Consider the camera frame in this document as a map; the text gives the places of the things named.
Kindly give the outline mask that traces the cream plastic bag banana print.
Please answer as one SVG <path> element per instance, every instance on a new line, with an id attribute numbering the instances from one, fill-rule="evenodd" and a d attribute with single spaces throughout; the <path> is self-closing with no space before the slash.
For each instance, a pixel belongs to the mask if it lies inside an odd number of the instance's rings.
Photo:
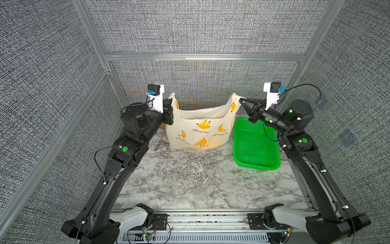
<path id="1" fill-rule="evenodd" d="M 170 148 L 205 150 L 227 143 L 242 97 L 232 93 L 226 104 L 198 110 L 181 110 L 174 93 L 170 99 L 174 116 L 173 124 L 166 125 Z"/>

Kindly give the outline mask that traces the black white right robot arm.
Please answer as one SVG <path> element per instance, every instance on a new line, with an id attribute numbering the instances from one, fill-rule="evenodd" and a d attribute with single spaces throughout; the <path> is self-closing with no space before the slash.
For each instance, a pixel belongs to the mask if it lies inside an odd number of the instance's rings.
<path id="1" fill-rule="evenodd" d="M 318 205 L 318 211 L 303 211 L 281 203 L 267 206 L 262 224 L 268 229 L 286 225 L 305 231 L 317 244 L 331 244 L 354 236 L 371 225 L 365 213 L 358 213 L 345 198 L 324 165 L 318 147 L 305 132 L 314 118 L 312 107 L 303 100 L 294 100 L 280 113 L 266 107 L 266 100 L 239 100 L 253 124 L 262 122 L 277 132 L 277 143 L 298 169 Z"/>

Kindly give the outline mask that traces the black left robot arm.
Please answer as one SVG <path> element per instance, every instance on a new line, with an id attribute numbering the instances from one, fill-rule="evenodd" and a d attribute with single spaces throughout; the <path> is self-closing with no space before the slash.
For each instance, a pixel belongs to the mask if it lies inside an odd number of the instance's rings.
<path id="1" fill-rule="evenodd" d="M 156 99 L 133 103 L 121 111 L 123 129 L 108 154 L 102 177 L 80 214 L 64 222 L 62 232 L 79 244 L 114 244 L 127 229 L 149 227 L 153 209 L 137 204 L 127 214 L 113 215 L 111 210 L 124 184 L 149 150 L 149 142 L 162 124 L 173 124 L 171 99 L 162 100 L 162 111 L 156 111 Z"/>

